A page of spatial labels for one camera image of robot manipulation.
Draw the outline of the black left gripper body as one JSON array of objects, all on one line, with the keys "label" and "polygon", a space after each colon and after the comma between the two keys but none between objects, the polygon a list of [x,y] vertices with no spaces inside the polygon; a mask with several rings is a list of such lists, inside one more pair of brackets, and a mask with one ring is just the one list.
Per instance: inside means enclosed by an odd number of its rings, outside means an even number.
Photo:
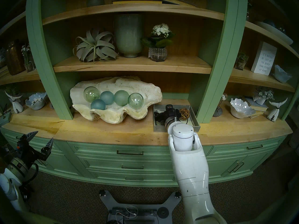
[{"label": "black left gripper body", "polygon": [[19,138],[17,142],[17,157],[20,158],[26,166],[32,166],[36,160],[46,161],[47,156],[43,155],[41,152],[33,149],[29,142],[23,139],[23,135]]}]

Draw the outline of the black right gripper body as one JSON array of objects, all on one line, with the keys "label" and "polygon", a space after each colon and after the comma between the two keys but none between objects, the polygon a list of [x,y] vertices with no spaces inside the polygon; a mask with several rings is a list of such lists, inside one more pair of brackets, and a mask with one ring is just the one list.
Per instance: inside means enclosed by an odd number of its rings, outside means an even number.
[{"label": "black right gripper body", "polygon": [[173,105],[166,105],[166,110],[162,113],[155,112],[155,121],[164,122],[170,117],[177,117],[180,119],[182,117],[181,112],[178,109],[174,109]]}]

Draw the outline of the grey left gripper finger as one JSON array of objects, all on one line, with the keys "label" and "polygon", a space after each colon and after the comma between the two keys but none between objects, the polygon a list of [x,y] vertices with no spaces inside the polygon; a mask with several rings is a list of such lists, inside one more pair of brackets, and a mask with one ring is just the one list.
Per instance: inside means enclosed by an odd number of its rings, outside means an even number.
[{"label": "grey left gripper finger", "polygon": [[53,147],[53,138],[51,138],[49,140],[49,142],[45,145],[45,147],[42,148],[42,154],[43,155],[50,155],[52,147]]},{"label": "grey left gripper finger", "polygon": [[24,134],[23,139],[26,140],[27,142],[30,142],[37,133],[38,133],[38,131],[33,131],[33,132],[29,132],[27,134]]}]

